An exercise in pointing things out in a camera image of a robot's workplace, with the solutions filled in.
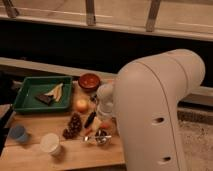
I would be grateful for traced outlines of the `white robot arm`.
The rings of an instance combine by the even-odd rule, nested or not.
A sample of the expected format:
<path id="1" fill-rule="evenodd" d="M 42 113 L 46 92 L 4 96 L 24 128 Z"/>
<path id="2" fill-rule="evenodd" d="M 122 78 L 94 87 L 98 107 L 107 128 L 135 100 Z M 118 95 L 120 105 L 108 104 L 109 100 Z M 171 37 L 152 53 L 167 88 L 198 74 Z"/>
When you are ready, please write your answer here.
<path id="1" fill-rule="evenodd" d="M 177 49 L 126 64 L 97 90 L 97 114 L 114 116 L 127 171 L 187 171 L 177 105 L 205 76 L 195 52 Z"/>

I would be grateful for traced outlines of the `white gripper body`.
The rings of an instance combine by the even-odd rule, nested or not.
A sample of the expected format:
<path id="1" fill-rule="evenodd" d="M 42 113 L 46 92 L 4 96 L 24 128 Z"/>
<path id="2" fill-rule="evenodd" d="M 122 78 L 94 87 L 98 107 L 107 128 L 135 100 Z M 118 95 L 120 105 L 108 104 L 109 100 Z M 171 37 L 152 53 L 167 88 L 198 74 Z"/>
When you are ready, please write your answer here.
<path id="1" fill-rule="evenodd" d="M 107 83 L 97 90 L 97 115 L 101 120 L 110 119 L 113 116 L 113 88 L 112 83 Z"/>

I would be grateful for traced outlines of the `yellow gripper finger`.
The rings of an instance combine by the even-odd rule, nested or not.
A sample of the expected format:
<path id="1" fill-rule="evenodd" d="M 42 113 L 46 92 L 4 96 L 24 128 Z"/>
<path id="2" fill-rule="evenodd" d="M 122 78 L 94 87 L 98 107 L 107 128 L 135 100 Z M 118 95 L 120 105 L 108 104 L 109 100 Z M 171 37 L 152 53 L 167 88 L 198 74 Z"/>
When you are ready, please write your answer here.
<path id="1" fill-rule="evenodd" d="M 97 131 L 99 129 L 101 123 L 102 123 L 102 121 L 98 117 L 95 117 L 92 122 L 91 129 L 93 131 Z"/>

